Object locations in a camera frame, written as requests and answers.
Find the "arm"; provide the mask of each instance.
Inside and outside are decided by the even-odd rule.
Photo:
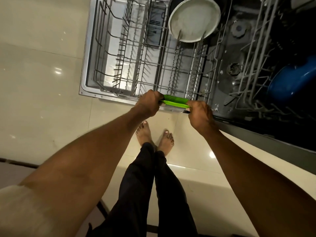
[[[205,102],[187,104],[191,125],[211,147],[259,236],[316,236],[316,201],[226,138]]]
[[[133,133],[162,98],[148,91],[129,112],[63,147],[20,183],[48,204],[67,236],[101,199]]]

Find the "black pants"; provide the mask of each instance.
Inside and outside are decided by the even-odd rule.
[[[118,201],[106,220],[88,235],[140,236],[147,232],[149,198],[156,181],[159,207],[158,236],[197,236],[197,230],[178,178],[162,151],[144,143],[122,179]]]

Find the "foot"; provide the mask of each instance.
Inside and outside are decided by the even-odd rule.
[[[169,131],[164,131],[162,139],[157,147],[157,151],[161,150],[166,156],[169,154],[173,146],[174,140],[172,133],[170,133]]]
[[[139,125],[139,127],[136,130],[136,137],[138,139],[140,146],[143,146],[144,143],[149,142],[153,145],[154,148],[156,147],[153,143],[153,140],[151,139],[151,133],[147,121],[143,121]]]

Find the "dishwasher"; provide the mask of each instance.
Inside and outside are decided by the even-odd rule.
[[[277,71],[270,34],[281,2],[226,0],[216,31],[187,44],[168,31],[170,0],[91,0],[79,94],[135,104],[153,89],[202,100],[219,122],[314,152],[313,96],[280,107],[262,94]]]

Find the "person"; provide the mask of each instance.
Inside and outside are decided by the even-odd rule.
[[[74,236],[107,189],[133,133],[141,150],[122,179],[108,217],[88,236],[146,236],[155,176],[159,236],[197,236],[181,183],[166,164],[175,141],[156,147],[146,121],[163,95],[148,91],[126,114],[63,147],[18,186],[0,191],[0,236]],[[210,107],[188,101],[192,127],[214,152],[259,236],[316,236],[316,202],[279,172],[254,158],[218,129]]]

